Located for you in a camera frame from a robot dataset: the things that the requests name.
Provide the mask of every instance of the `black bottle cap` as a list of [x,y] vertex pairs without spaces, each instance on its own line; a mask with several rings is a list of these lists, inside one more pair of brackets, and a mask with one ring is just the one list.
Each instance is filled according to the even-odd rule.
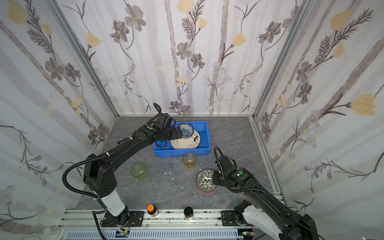
[[191,207],[186,207],[184,209],[184,216],[191,217],[193,215],[193,209]]

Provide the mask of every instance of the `blue plastic bin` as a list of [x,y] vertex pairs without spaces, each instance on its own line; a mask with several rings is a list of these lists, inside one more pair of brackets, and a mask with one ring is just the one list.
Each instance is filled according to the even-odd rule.
[[[167,146],[158,147],[154,144],[153,152],[157,157],[182,157],[188,152],[193,152],[197,156],[208,155],[211,150],[211,134],[208,129],[206,121],[187,122],[193,126],[193,128],[200,134],[200,143],[197,148],[193,149],[173,149],[170,141],[167,141]],[[165,142],[157,141],[159,146],[164,146]]]

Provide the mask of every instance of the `table surface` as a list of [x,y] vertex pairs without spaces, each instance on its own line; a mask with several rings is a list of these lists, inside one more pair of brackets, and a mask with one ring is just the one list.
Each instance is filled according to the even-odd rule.
[[[146,123],[150,117],[118,117],[110,131],[103,152],[115,147],[116,141],[131,135],[132,131]],[[196,178],[202,170],[217,170],[213,147],[236,160],[238,168],[248,169],[270,192],[267,176],[255,136],[247,117],[175,117],[177,122],[207,121],[211,133],[212,149],[209,155],[197,156],[196,167],[187,169],[182,157],[157,158],[153,145],[140,150],[115,172],[117,191],[129,209],[146,209],[149,204],[159,209],[231,209],[242,202],[251,201],[243,193],[234,194],[218,186],[210,194],[197,188]],[[144,163],[148,178],[138,181],[131,175],[131,167]],[[100,209],[97,201],[81,196],[75,209]]]

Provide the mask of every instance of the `floral wallpaper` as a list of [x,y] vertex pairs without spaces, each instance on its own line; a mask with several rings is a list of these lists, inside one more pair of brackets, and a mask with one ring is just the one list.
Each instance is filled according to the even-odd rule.
[[[51,239],[79,198],[64,169],[100,152],[114,117],[44,2],[0,6],[0,235]],[[69,175],[80,189],[82,172]]]
[[381,239],[384,4],[315,1],[257,116],[292,206],[325,239]]
[[59,0],[119,114],[252,114],[301,1]]

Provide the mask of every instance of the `small jar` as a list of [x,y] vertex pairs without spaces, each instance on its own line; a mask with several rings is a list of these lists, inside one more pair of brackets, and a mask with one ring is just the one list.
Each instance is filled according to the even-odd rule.
[[147,211],[148,211],[148,214],[151,215],[151,217],[156,217],[159,214],[157,207],[152,204],[147,207]]
[[186,207],[184,209],[184,217],[187,221],[193,219],[193,209],[191,207]]

